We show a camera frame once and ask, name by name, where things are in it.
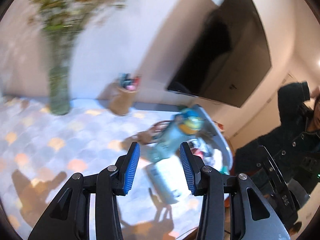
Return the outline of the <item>wet wipes pack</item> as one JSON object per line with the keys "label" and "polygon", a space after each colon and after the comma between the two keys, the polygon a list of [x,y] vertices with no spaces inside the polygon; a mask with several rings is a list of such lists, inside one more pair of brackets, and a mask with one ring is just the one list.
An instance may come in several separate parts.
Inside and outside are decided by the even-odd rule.
{"label": "wet wipes pack", "polygon": [[165,204],[176,204],[190,194],[178,157],[162,159],[145,167],[146,174]]}

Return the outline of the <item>person in black coat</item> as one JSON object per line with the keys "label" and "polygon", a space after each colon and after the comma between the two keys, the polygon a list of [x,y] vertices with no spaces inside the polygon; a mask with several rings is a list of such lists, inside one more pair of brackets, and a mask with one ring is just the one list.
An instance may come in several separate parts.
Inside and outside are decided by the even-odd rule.
{"label": "person in black coat", "polygon": [[294,179],[311,194],[319,178],[306,170],[303,161],[319,161],[319,88],[310,91],[307,82],[280,87],[278,111],[280,126],[236,150],[233,173],[249,175],[262,194],[271,194],[271,184],[262,168],[264,155],[259,151],[264,146],[285,182]]}

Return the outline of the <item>woven round basket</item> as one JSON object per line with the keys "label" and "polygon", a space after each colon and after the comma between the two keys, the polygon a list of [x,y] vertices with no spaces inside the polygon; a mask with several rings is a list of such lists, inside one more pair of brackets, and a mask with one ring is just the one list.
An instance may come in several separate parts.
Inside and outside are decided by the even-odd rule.
{"label": "woven round basket", "polygon": [[188,140],[188,145],[194,155],[202,158],[205,165],[221,174],[230,174],[232,153],[216,124],[205,120],[203,127]]}

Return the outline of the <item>brown leather pouch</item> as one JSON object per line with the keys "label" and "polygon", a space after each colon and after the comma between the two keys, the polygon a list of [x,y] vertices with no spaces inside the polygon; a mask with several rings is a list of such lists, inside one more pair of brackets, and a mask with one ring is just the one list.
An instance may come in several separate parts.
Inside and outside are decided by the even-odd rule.
{"label": "brown leather pouch", "polygon": [[170,120],[164,120],[153,124],[146,131],[137,133],[137,141],[143,145],[157,143],[162,133],[169,126],[170,123]]}

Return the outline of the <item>teal water bottle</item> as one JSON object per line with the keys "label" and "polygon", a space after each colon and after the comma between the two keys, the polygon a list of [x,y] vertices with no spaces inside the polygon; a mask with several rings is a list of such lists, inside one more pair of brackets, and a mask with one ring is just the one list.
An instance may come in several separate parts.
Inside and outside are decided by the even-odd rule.
{"label": "teal water bottle", "polygon": [[161,132],[155,146],[146,152],[146,159],[152,163],[168,159],[180,148],[180,144],[195,137],[201,130],[204,119],[191,108],[185,108],[174,115]]}

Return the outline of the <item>bamboo pen holder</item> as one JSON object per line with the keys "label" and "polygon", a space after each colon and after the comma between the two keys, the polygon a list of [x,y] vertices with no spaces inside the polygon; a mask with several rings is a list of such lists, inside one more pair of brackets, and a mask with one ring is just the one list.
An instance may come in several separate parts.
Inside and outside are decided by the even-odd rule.
{"label": "bamboo pen holder", "polygon": [[109,110],[119,116],[129,113],[141,81],[140,75],[121,73],[116,80],[114,95],[108,105]]}

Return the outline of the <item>glass flower vase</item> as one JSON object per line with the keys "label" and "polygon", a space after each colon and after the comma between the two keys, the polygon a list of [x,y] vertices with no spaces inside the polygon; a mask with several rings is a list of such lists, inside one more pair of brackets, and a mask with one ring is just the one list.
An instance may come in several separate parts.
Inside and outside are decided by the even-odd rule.
{"label": "glass flower vase", "polygon": [[65,115],[71,110],[68,78],[76,40],[90,19],[108,7],[122,9],[125,0],[29,0],[36,5],[32,23],[41,26],[50,51],[49,110]]}

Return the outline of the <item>wall television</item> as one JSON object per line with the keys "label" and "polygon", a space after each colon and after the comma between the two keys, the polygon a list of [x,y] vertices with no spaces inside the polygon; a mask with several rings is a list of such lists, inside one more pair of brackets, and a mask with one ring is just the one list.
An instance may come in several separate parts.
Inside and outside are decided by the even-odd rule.
{"label": "wall television", "polygon": [[167,90],[240,108],[271,68],[253,0],[224,0],[204,27]]}

